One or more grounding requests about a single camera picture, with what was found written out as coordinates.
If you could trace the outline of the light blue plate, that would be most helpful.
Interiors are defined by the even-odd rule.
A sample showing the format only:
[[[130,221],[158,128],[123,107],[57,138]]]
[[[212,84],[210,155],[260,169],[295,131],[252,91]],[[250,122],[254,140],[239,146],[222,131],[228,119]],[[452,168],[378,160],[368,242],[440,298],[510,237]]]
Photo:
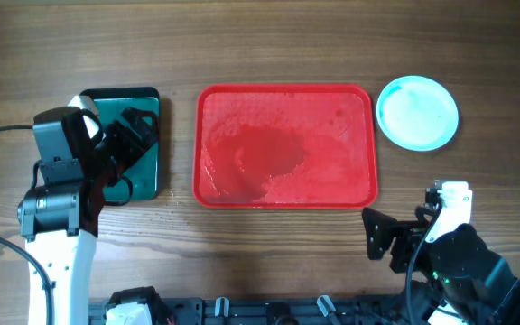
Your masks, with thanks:
[[[394,144],[409,151],[429,152],[453,139],[460,112],[451,93],[437,81],[403,76],[380,92],[376,121]]]

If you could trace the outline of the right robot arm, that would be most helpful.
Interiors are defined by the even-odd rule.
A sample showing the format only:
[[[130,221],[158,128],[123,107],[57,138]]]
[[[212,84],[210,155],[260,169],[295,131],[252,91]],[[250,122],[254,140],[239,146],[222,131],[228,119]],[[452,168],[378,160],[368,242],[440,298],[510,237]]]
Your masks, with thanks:
[[[444,300],[469,324],[520,325],[520,279],[507,260],[488,249],[476,229],[457,226],[433,242],[426,239],[445,217],[444,205],[419,207],[415,221],[399,221],[371,208],[362,211],[367,255],[380,260],[392,248],[391,268],[405,274],[407,320],[418,324],[423,308],[413,299],[413,272],[426,276],[429,300]]]

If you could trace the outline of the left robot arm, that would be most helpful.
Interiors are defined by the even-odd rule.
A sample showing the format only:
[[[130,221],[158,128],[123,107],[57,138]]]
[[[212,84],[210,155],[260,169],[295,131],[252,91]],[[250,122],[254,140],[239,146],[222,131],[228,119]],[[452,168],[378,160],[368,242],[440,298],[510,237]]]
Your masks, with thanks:
[[[20,233],[35,259],[31,324],[88,323],[89,279],[106,188],[129,183],[125,172],[159,140],[156,113],[127,107],[101,125],[90,110],[58,107],[37,115],[32,130],[41,156],[34,184],[18,206]],[[87,123],[97,125],[91,134]]]

